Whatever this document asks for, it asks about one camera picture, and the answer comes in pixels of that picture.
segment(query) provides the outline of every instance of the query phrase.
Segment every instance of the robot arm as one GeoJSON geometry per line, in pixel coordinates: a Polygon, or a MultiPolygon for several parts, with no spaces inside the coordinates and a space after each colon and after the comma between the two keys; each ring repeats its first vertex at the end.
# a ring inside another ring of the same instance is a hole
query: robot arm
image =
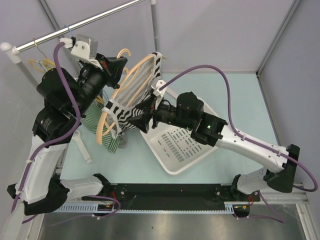
{"type": "MultiPolygon", "coordinates": [[[[63,75],[70,87],[79,108],[81,117],[105,86],[118,88],[125,57],[105,57],[97,53],[98,42],[86,36],[77,35],[74,39],[62,39],[66,47],[72,47],[71,54],[78,57],[83,65],[75,80],[65,69],[63,75]]],[[[75,126],[76,113],[64,88],[56,68],[46,72],[37,91],[44,97],[44,108],[36,116],[32,131],[32,145],[29,159],[35,150],[49,141],[55,140],[75,126]]],[[[72,134],[42,148],[35,159],[28,160],[24,174],[17,184],[7,189],[15,199],[24,203],[24,214],[35,215],[53,212],[65,201],[98,195],[110,183],[100,174],[77,180],[63,180],[55,175],[55,169],[71,141],[72,134]]]]}
{"type": "Polygon", "coordinates": [[[176,106],[172,106],[165,103],[167,101],[163,100],[164,93],[158,91],[159,87],[154,87],[151,97],[136,106],[143,113],[129,119],[129,123],[144,133],[148,133],[151,119],[153,129],[159,122],[184,128],[191,131],[191,138],[200,144],[228,149],[263,165],[262,169],[255,172],[235,176],[232,183],[234,195],[248,195],[267,187],[283,193],[292,191],[297,165],[285,156],[297,160],[299,147],[274,146],[237,129],[239,134],[236,134],[231,124],[224,119],[204,112],[203,101],[192,92],[180,94],[176,106]],[[273,148],[277,153],[262,145],[273,148]]]}

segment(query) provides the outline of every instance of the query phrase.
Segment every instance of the white plastic basket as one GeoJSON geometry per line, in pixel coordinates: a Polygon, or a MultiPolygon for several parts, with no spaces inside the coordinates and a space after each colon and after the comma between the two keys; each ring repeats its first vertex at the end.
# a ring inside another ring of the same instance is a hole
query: white plastic basket
{"type": "MultiPolygon", "coordinates": [[[[169,88],[166,90],[166,94],[174,100],[178,97],[169,88]]],[[[206,102],[204,102],[204,111],[217,116],[206,102]]],[[[190,137],[191,132],[186,129],[161,122],[158,127],[152,129],[152,120],[149,125],[148,134],[143,132],[141,134],[168,174],[176,175],[181,173],[217,149],[217,147],[202,145],[194,141],[190,137]]]]}

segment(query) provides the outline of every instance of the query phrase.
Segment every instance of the striped fabric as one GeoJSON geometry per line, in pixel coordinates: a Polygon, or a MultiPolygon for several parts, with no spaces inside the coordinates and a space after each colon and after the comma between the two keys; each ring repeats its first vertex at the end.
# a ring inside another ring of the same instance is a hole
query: striped fabric
{"type": "MultiPolygon", "coordinates": [[[[96,134],[97,125],[102,112],[103,104],[93,102],[88,110],[85,112],[85,118],[81,118],[83,125],[90,130],[90,132],[96,134]]],[[[114,154],[119,146],[119,138],[114,139],[112,134],[109,132],[107,135],[102,137],[102,144],[108,149],[108,151],[114,154]]]]}
{"type": "Polygon", "coordinates": [[[108,113],[108,117],[106,119],[108,124],[111,125],[115,122],[115,127],[111,130],[112,136],[115,139],[126,131],[136,128],[134,125],[128,123],[127,119],[142,113],[143,110],[136,109],[135,106],[150,96],[148,91],[151,88],[152,83],[161,79],[162,54],[160,52],[153,52],[151,55],[153,55],[153,58],[147,60],[141,65],[140,70],[131,85],[125,90],[119,92],[115,98],[111,98],[105,106],[106,112],[108,113]],[[150,74],[151,78],[149,82],[135,97],[130,106],[126,107],[138,89],[140,89],[148,77],[150,77],[150,74]]]}

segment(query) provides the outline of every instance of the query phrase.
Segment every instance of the cable clip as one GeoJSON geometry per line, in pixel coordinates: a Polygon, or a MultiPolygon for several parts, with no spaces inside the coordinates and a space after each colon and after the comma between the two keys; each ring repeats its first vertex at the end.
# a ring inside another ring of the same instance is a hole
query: cable clip
{"type": "Polygon", "coordinates": [[[244,141],[246,139],[246,137],[247,137],[247,134],[243,134],[241,140],[244,141]]]}
{"type": "Polygon", "coordinates": [[[155,85],[151,85],[152,89],[154,89],[153,94],[156,96],[156,100],[155,100],[155,109],[158,109],[159,104],[161,103],[162,99],[164,98],[164,95],[166,93],[167,87],[165,87],[162,90],[159,90],[159,88],[161,88],[163,85],[165,85],[166,82],[163,81],[162,79],[159,79],[155,85]]]}
{"type": "Polygon", "coordinates": [[[73,40],[67,37],[62,37],[60,38],[60,43],[64,43],[64,47],[66,49],[72,48],[73,47],[73,40]]]}

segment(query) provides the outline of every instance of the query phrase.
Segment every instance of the green striped cloth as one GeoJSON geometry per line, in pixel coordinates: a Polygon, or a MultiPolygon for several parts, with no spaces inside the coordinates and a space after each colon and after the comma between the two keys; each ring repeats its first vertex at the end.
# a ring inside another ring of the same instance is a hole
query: green striped cloth
{"type": "MultiPolygon", "coordinates": [[[[81,118],[82,124],[89,129],[93,134],[96,134],[98,122],[101,116],[103,104],[93,102],[88,110],[85,112],[85,118],[81,118]]],[[[119,146],[119,138],[113,139],[111,132],[107,135],[102,136],[102,144],[108,149],[108,151],[114,154],[119,146]]]]}

